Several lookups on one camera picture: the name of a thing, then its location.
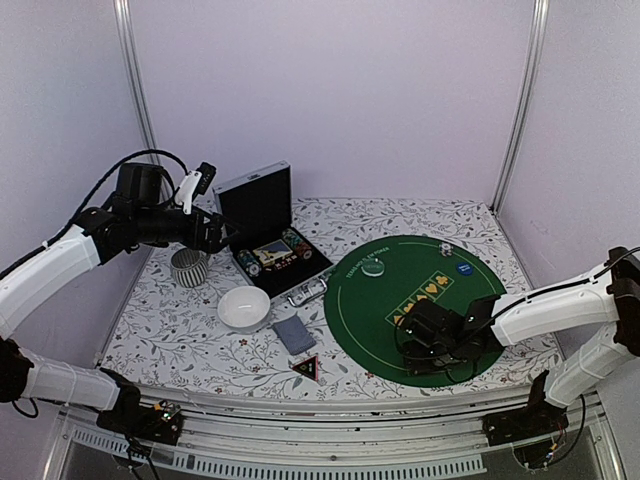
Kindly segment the blue small blind button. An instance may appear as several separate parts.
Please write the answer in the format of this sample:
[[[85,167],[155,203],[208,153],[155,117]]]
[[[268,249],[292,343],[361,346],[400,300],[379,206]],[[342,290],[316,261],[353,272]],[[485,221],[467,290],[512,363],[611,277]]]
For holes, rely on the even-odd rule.
[[[474,272],[474,267],[468,262],[460,262],[456,265],[456,270],[460,275],[470,276]]]

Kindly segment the clear acrylic dealer button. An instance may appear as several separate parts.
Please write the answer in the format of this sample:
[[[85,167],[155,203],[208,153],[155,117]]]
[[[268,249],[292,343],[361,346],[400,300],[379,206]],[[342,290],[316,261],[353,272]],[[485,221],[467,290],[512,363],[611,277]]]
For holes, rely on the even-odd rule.
[[[380,277],[385,273],[385,264],[379,258],[367,258],[361,265],[361,271],[368,277]]]

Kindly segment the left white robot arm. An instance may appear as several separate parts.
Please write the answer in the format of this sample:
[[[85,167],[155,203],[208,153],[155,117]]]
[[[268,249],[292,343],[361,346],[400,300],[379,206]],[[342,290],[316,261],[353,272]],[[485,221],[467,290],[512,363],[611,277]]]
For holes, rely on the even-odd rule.
[[[223,229],[236,229],[237,224],[193,204],[209,188],[215,167],[202,163],[174,184],[163,167],[140,162],[142,155],[131,154],[110,168],[116,186],[102,206],[82,201],[58,234],[2,271],[2,402],[39,398],[93,407],[109,412],[128,434],[148,426],[138,389],[122,376],[44,358],[11,338],[62,287],[123,252],[179,243],[213,254],[230,244]]]

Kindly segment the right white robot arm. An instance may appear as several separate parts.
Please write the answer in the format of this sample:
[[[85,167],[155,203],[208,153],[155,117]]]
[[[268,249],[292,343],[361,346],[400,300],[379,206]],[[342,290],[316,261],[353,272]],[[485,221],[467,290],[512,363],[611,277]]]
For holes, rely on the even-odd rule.
[[[616,247],[607,260],[564,283],[516,296],[476,299],[460,315],[419,300],[396,320],[396,348],[413,375],[447,372],[474,362],[491,347],[598,323],[598,332],[559,366],[533,382],[525,407],[515,410],[517,427],[537,436],[584,391],[639,355],[639,260],[636,249]]]

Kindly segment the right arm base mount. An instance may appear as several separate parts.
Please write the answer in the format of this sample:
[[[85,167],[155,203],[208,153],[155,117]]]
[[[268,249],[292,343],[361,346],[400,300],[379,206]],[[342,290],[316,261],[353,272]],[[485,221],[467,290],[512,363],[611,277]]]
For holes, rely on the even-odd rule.
[[[530,439],[544,434],[562,433],[569,425],[566,408],[558,408],[546,401],[525,407],[485,415],[482,430],[490,446]],[[517,462],[529,469],[546,467],[553,459],[557,442],[547,439],[513,450]]]

